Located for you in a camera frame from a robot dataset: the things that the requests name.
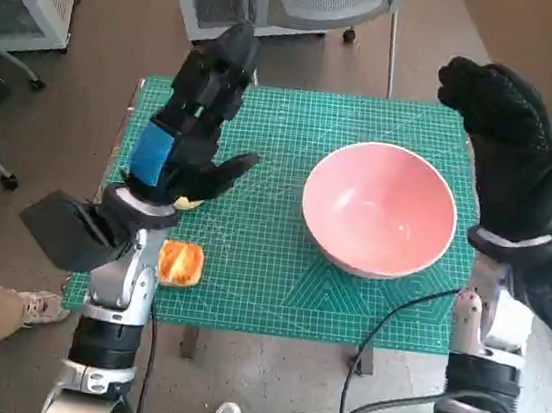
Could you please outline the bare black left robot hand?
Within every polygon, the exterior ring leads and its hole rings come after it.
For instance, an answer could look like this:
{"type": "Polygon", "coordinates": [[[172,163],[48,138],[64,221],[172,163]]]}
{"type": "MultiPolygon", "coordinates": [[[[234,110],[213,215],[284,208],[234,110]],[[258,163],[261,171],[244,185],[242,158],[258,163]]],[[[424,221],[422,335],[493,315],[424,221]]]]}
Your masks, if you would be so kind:
{"type": "Polygon", "coordinates": [[[256,69],[261,45],[253,29],[236,24],[190,51],[171,97],[150,117],[122,173],[137,199],[161,206],[182,197],[212,200],[258,164],[255,153],[213,162],[222,125],[237,115],[256,69]]]}

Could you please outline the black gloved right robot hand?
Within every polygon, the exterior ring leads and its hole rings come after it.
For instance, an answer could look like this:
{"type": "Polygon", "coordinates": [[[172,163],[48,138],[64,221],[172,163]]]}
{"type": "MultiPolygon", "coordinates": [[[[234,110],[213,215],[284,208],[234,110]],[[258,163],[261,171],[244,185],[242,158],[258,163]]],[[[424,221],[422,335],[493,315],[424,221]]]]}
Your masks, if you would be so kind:
{"type": "Polygon", "coordinates": [[[438,99],[473,146],[480,227],[510,242],[549,234],[552,124],[541,95],[513,70],[455,57],[438,73],[438,99]]]}

